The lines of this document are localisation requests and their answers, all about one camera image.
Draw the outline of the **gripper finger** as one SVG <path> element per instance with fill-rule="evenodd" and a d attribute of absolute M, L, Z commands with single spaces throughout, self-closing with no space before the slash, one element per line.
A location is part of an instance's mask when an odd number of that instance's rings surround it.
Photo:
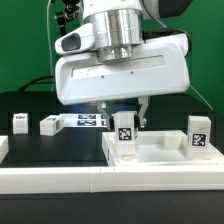
<path fill-rule="evenodd" d="M 149 106 L 149 97 L 139 97 L 138 103 L 140 105 L 140 110 L 137 115 L 134 116 L 134 122 L 136 128 L 144 128 L 147 120 L 145 118 L 145 113 L 147 112 L 148 106 Z"/>
<path fill-rule="evenodd" d="M 109 130 L 114 129 L 114 119 L 113 117 L 106 111 L 107 105 L 105 102 L 97 103 L 97 110 L 100 114 L 106 119 L 106 125 Z"/>

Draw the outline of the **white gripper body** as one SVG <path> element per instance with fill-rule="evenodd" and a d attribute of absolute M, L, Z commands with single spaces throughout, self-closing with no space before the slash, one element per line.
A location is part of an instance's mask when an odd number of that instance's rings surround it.
<path fill-rule="evenodd" d="M 183 92 L 190 85 L 184 34 L 149 39 L 133 57 L 100 63 L 93 52 L 65 56 L 55 68 L 56 92 L 64 105 Z"/>

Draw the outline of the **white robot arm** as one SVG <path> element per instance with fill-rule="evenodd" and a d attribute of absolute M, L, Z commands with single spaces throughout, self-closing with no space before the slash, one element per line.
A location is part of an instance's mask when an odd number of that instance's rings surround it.
<path fill-rule="evenodd" d="M 137 125 L 144 125 L 148 98 L 183 92 L 190 85 L 185 57 L 189 36 L 172 28 L 143 31 L 144 19 L 181 15 L 193 0 L 75 0 L 81 26 L 55 42 L 56 91 L 64 105 L 138 98 Z"/>

